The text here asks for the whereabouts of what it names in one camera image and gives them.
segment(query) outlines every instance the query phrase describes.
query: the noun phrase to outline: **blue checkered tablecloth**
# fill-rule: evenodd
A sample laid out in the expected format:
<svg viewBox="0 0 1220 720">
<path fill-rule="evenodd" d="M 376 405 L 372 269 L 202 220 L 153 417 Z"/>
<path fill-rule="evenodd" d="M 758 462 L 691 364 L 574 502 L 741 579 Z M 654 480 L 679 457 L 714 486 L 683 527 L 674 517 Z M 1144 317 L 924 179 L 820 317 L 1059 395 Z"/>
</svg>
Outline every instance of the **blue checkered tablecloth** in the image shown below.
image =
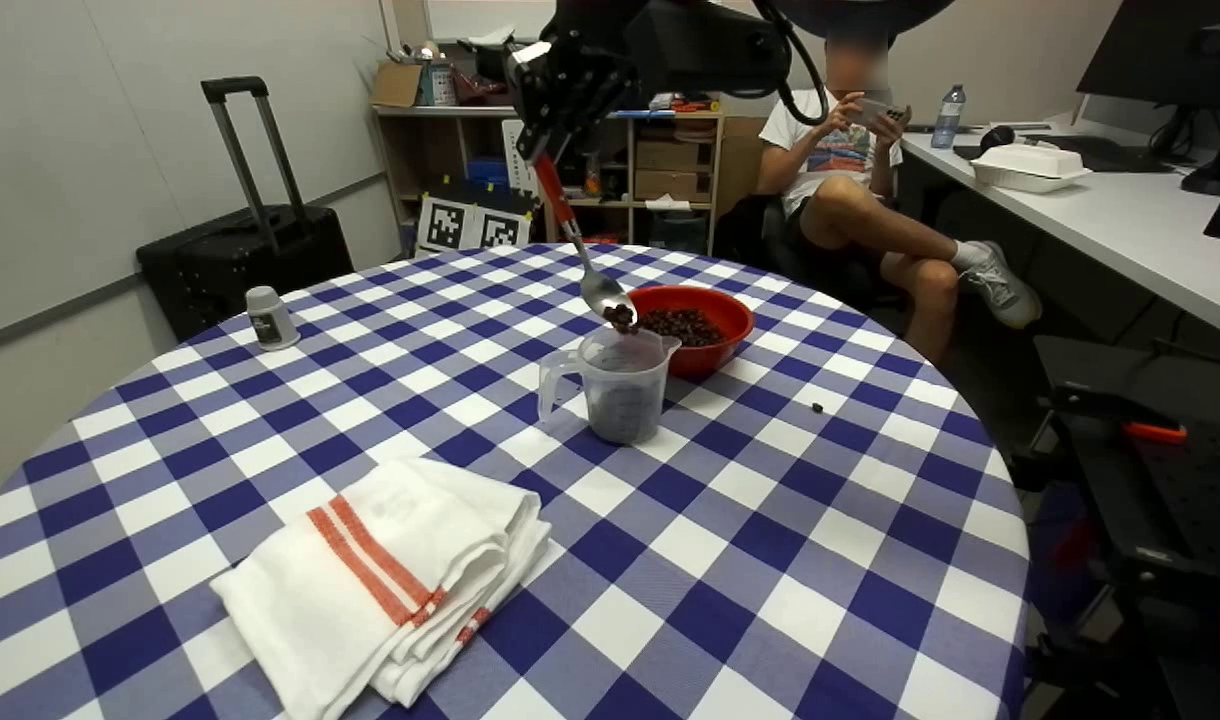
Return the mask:
<svg viewBox="0 0 1220 720">
<path fill-rule="evenodd" d="M 0 717 L 278 717 L 210 579 L 404 445 L 541 492 L 554 548 L 412 707 L 353 717 L 1011 717 L 1030 537 L 942 372 L 861 312 L 741 264 L 600 250 L 758 312 L 666 427 L 535 426 L 596 322 L 574 250 L 431 256 L 164 353 L 0 487 Z"/>
</svg>

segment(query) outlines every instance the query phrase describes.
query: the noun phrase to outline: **man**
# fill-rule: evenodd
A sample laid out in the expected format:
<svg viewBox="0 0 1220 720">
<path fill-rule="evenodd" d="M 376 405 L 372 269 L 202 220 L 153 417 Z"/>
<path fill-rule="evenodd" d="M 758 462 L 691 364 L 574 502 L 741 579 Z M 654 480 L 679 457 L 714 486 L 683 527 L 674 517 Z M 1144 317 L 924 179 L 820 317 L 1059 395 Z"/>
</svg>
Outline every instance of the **man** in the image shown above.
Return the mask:
<svg viewBox="0 0 1220 720">
<path fill-rule="evenodd" d="M 904 119 L 864 97 L 870 76 L 896 35 L 824 40 L 824 125 L 801 125 L 780 102 L 761 132 L 761 191 L 786 195 L 789 244 L 813 264 L 876 256 L 881 278 L 908 293 L 904 340 L 946 361 L 956 323 L 962 278 L 981 288 L 1001 323 L 1041 322 L 1041 295 L 1011 278 L 997 244 L 947 240 L 935 230 L 889 207 L 891 153 Z M 820 118 L 815 91 L 798 91 L 806 118 Z"/>
</svg>

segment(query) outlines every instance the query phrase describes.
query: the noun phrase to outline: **black suitcase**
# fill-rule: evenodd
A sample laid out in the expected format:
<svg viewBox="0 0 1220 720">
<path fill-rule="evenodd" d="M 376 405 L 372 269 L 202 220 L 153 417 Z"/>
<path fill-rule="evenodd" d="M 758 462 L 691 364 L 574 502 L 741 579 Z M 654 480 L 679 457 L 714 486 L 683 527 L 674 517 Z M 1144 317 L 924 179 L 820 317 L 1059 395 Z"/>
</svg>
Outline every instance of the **black suitcase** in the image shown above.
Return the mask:
<svg viewBox="0 0 1220 720">
<path fill-rule="evenodd" d="M 260 206 L 242 137 L 225 110 L 225 97 L 251 91 L 260 125 L 278 147 L 284 190 L 291 206 Z M 176 340 L 188 340 L 243 310 L 251 284 L 291 293 L 328 278 L 353 274 L 353 256 L 332 207 L 299 206 L 299 190 L 278 130 L 269 86 L 260 76 L 205 79 L 221 140 L 238 165 L 247 207 L 197 223 L 179 235 L 164 235 L 136 251 L 136 264 L 158 293 Z"/>
</svg>

